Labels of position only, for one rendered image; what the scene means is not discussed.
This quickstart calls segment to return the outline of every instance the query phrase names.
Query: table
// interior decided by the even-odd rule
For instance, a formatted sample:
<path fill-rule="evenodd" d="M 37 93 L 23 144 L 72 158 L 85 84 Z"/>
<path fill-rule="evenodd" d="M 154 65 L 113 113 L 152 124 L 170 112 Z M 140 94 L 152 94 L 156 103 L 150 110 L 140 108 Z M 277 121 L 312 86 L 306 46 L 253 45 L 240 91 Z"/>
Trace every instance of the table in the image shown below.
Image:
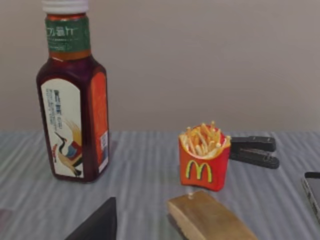
<path fill-rule="evenodd" d="M 319 132 L 229 132 L 277 140 L 277 170 L 229 161 L 225 187 L 210 192 L 260 240 L 315 240 L 319 225 L 301 185 L 320 171 Z M 177 132 L 113 132 L 111 162 L 92 184 L 55 179 L 42 132 L 0 132 L 0 209 L 13 211 L 1 240 L 63 240 L 116 197 L 118 240 L 181 240 L 166 201 L 199 190 L 180 185 Z"/>

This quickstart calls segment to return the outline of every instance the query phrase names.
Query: barcode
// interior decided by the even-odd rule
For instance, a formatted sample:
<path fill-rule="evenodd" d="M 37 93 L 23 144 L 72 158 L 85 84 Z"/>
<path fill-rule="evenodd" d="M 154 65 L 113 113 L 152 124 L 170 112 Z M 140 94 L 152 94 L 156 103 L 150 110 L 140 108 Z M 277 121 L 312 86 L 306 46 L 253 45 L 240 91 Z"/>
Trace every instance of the barcode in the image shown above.
<path fill-rule="evenodd" d="M 100 137 L 100 142 L 101 142 L 101 149 L 102 150 L 108 146 L 108 132 L 107 131 Z"/>

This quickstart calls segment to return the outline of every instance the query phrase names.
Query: wall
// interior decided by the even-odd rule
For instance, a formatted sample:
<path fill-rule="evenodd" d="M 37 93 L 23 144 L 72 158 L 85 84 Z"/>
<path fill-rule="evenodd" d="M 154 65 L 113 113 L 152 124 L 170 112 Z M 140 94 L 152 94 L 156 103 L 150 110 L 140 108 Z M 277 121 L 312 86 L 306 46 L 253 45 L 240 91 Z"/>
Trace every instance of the wall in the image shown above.
<path fill-rule="evenodd" d="M 320 128 L 320 2 L 91 0 L 113 130 Z M 40 0 L 0 1 L 0 129 L 39 129 Z"/>

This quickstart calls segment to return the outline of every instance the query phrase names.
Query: sauce bottle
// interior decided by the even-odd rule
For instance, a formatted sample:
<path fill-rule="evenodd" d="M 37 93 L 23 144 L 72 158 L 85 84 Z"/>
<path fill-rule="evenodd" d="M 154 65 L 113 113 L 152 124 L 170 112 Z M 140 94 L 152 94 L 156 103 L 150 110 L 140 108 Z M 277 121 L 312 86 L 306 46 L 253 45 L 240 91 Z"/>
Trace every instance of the sauce bottle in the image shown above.
<path fill-rule="evenodd" d="M 36 84 L 51 171 L 93 182 L 109 161 L 109 129 L 107 73 L 91 54 L 88 0 L 42 3 L 49 59 Z"/>

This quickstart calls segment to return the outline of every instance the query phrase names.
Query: white bottle cap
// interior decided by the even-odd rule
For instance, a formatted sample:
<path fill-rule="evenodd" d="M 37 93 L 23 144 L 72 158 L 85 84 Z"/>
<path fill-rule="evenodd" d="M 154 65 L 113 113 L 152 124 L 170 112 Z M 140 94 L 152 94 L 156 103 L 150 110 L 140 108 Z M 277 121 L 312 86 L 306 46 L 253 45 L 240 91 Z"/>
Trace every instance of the white bottle cap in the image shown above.
<path fill-rule="evenodd" d="M 89 10 L 89 0 L 43 0 L 42 8 L 47 14 L 82 14 Z"/>

